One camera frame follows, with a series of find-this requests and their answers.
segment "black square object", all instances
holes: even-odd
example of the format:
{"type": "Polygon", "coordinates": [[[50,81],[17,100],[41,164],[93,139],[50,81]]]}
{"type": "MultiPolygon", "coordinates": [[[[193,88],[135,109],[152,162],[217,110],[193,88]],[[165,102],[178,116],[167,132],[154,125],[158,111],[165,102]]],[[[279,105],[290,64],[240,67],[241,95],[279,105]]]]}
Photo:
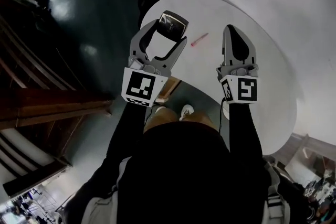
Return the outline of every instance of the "black square object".
{"type": "Polygon", "coordinates": [[[155,83],[155,76],[132,72],[126,94],[138,98],[151,100],[155,83]]]}
{"type": "Polygon", "coordinates": [[[238,100],[257,101],[257,80],[238,78],[238,100]]]}
{"type": "Polygon", "coordinates": [[[149,106],[149,103],[143,102],[143,101],[138,101],[138,100],[134,100],[131,98],[126,98],[129,102],[134,103],[134,104],[140,104],[140,105],[144,105],[144,106],[149,106]]]}
{"type": "Polygon", "coordinates": [[[229,83],[228,83],[227,79],[222,81],[222,87],[223,87],[223,90],[224,90],[226,102],[232,101],[233,96],[232,96],[232,92],[231,92],[231,89],[230,89],[230,86],[229,86],[229,83]]]}

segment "round white table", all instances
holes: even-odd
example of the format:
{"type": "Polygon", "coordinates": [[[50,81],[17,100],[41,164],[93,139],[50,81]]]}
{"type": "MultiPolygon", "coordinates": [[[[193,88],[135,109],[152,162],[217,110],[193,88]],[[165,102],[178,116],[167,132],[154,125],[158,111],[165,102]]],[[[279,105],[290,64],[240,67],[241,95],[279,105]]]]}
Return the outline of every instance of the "round white table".
{"type": "MultiPolygon", "coordinates": [[[[161,0],[146,14],[142,26],[170,10],[185,18],[187,45],[172,69],[172,76],[198,88],[221,103],[224,92],[216,68],[223,62],[223,30],[232,24],[242,30],[256,48],[260,83],[258,102],[250,105],[264,155],[279,150],[291,135],[297,116],[294,77],[274,41],[249,16],[222,0],[161,0]],[[195,47],[191,43],[209,33],[195,47]]],[[[164,56],[174,42],[158,33],[147,48],[149,58],[164,56]]],[[[228,117],[228,105],[225,104],[228,117]]]]}

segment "person's leg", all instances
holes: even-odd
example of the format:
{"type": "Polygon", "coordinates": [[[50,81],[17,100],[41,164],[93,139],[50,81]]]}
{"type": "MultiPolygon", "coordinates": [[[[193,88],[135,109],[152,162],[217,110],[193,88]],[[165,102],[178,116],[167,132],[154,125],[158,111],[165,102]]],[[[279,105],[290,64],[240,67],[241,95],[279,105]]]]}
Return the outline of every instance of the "person's leg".
{"type": "Polygon", "coordinates": [[[181,121],[191,121],[203,123],[213,129],[217,129],[214,123],[209,119],[208,115],[203,111],[194,112],[190,115],[185,116],[181,121]]]}
{"type": "Polygon", "coordinates": [[[156,113],[154,114],[153,118],[151,118],[145,125],[145,128],[143,129],[143,133],[145,133],[150,128],[153,128],[155,126],[175,122],[178,121],[177,114],[168,108],[160,107],[157,109],[156,113]]]}

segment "black curved stripe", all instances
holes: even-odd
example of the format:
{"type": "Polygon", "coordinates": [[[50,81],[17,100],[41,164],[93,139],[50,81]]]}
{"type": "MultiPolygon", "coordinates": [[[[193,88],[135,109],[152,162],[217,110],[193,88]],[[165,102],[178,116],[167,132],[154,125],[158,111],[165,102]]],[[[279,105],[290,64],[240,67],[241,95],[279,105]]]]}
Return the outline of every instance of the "black curved stripe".
{"type": "Polygon", "coordinates": [[[12,149],[14,150],[18,155],[20,155],[22,158],[33,164],[36,168],[42,168],[43,166],[38,164],[33,159],[29,158],[26,154],[22,153],[16,146],[14,146],[2,133],[0,133],[0,138],[12,149]]]}
{"type": "Polygon", "coordinates": [[[0,159],[0,164],[4,166],[13,176],[21,177],[17,172],[15,172],[8,164],[6,164],[2,159],[0,159]]]}
{"type": "Polygon", "coordinates": [[[2,151],[8,158],[10,158],[14,163],[20,166],[27,173],[31,172],[26,165],[22,164],[19,160],[17,160],[11,153],[9,153],[3,146],[0,145],[0,151],[2,151]]]}

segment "desk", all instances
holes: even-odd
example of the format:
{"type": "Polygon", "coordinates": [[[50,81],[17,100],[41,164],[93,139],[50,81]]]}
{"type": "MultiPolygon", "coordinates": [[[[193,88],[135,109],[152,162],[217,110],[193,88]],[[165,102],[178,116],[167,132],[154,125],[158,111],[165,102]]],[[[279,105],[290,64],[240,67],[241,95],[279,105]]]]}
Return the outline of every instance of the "desk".
{"type": "MultiPolygon", "coordinates": [[[[249,16],[222,0],[160,0],[146,14],[142,26],[170,10],[188,20],[188,43],[172,69],[172,76],[198,88],[221,103],[224,97],[216,68],[223,62],[223,30],[232,24],[256,47],[260,83],[258,103],[250,105],[263,154],[279,150],[291,135],[297,116],[294,77],[274,41],[249,16]],[[191,42],[209,35],[195,47],[191,42]]],[[[158,33],[147,49],[149,58],[164,56],[173,42],[158,33]]],[[[228,105],[224,105],[229,118],[228,105]]]]}

